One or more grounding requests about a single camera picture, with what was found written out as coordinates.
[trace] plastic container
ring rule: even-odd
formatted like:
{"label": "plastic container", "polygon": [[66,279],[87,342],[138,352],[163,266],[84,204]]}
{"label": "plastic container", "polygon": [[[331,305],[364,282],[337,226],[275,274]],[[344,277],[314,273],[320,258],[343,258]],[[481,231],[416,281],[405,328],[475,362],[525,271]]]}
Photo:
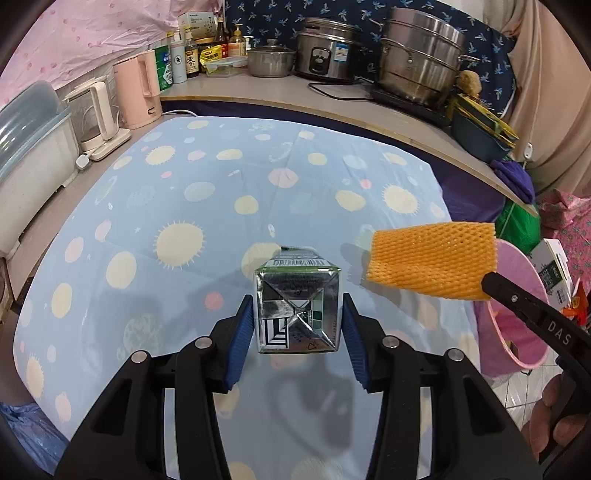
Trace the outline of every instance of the plastic container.
{"label": "plastic container", "polygon": [[[497,272],[548,303],[548,295],[535,268],[517,247],[496,240]],[[548,345],[522,320],[494,299],[474,303],[478,324],[480,370],[487,377],[498,378],[520,370],[539,367],[548,354]]]}
{"label": "plastic container", "polygon": [[0,112],[0,132],[7,139],[0,144],[0,257],[10,258],[47,199],[76,176],[79,148],[70,108],[47,82]]}
{"label": "plastic container", "polygon": [[453,111],[452,137],[478,160],[490,163],[502,160],[513,147],[485,131],[457,108]]}
{"label": "plastic container", "polygon": [[0,111],[0,184],[25,152],[52,128],[51,122],[59,121],[57,115],[66,109],[51,84],[39,81]]}
{"label": "plastic container", "polygon": [[244,72],[241,68],[246,65],[248,65],[248,57],[229,57],[208,61],[204,66],[208,77],[224,78]]}

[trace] sauce bottle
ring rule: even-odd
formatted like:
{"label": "sauce bottle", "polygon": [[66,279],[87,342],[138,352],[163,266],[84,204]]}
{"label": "sauce bottle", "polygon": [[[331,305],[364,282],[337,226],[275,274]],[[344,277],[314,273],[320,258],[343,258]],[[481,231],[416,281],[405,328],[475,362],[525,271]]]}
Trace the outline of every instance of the sauce bottle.
{"label": "sauce bottle", "polygon": [[240,31],[242,24],[234,25],[235,30],[228,41],[228,57],[243,57],[246,55],[246,39]]}
{"label": "sauce bottle", "polygon": [[222,46],[222,57],[226,58],[228,56],[228,35],[226,34],[226,29],[223,26],[222,15],[217,18],[217,32],[214,42]]}
{"label": "sauce bottle", "polygon": [[185,62],[187,78],[199,75],[199,47],[193,40],[191,27],[185,27]]}

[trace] sun pattern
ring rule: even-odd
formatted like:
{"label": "sun pattern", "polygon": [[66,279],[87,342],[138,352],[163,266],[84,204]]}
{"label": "sun pattern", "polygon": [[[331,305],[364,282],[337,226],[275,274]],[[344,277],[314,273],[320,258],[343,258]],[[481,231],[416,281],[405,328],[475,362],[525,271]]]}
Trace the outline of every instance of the sun pattern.
{"label": "sun pattern", "polygon": [[154,252],[167,268],[195,263],[195,257],[203,249],[203,230],[188,222],[169,223],[158,232],[154,240]]}

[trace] blue patterned curtain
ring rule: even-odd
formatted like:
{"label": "blue patterned curtain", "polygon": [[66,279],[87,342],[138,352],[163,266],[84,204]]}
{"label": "blue patterned curtain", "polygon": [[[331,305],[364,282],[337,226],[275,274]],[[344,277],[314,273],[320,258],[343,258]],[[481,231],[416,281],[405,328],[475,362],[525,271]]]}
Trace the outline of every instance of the blue patterned curtain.
{"label": "blue patterned curtain", "polygon": [[480,58],[480,62],[465,62],[462,69],[478,73],[482,100],[498,115],[503,113],[515,88],[507,56],[515,40],[436,0],[232,0],[226,3],[226,15],[230,24],[243,24],[242,31],[254,36],[255,46],[264,44],[266,38],[277,38],[292,49],[305,17],[332,17],[357,25],[363,30],[363,47],[355,75],[373,80],[379,65],[381,36],[378,26],[369,19],[382,20],[390,7],[428,12],[463,32],[468,41],[466,53]]}

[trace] white bottle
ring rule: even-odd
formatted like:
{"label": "white bottle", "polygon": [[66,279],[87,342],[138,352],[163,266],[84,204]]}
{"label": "white bottle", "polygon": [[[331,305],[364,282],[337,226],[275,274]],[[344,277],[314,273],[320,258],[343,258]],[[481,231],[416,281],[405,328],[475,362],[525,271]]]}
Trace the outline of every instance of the white bottle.
{"label": "white bottle", "polygon": [[170,44],[170,64],[173,66],[173,83],[186,82],[184,40],[174,41]]}

